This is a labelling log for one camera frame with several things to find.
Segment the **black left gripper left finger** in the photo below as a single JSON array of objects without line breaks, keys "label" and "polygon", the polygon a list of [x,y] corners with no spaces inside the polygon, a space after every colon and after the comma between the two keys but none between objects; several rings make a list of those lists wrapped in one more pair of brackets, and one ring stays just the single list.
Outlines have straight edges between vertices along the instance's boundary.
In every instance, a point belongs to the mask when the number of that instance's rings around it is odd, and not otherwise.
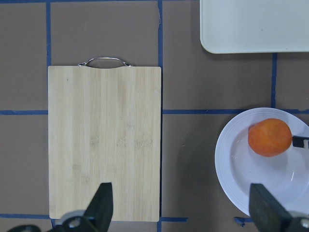
[{"label": "black left gripper left finger", "polygon": [[101,183],[83,216],[99,232],[107,232],[113,216],[112,183]]}]

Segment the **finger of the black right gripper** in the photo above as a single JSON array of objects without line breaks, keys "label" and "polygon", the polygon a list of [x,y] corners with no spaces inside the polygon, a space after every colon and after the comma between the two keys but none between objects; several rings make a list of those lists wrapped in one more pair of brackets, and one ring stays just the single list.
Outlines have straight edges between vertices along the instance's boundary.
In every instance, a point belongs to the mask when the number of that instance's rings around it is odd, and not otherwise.
[{"label": "finger of the black right gripper", "polygon": [[309,146],[309,138],[304,136],[293,136],[292,144],[294,147],[306,148]]}]

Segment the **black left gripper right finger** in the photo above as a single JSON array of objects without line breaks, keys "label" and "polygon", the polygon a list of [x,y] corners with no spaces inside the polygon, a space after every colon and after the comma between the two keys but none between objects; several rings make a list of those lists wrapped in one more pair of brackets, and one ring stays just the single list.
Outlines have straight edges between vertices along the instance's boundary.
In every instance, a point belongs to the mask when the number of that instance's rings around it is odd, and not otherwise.
[{"label": "black left gripper right finger", "polygon": [[260,232],[309,230],[308,214],[286,210],[263,184],[250,185],[249,213]]}]

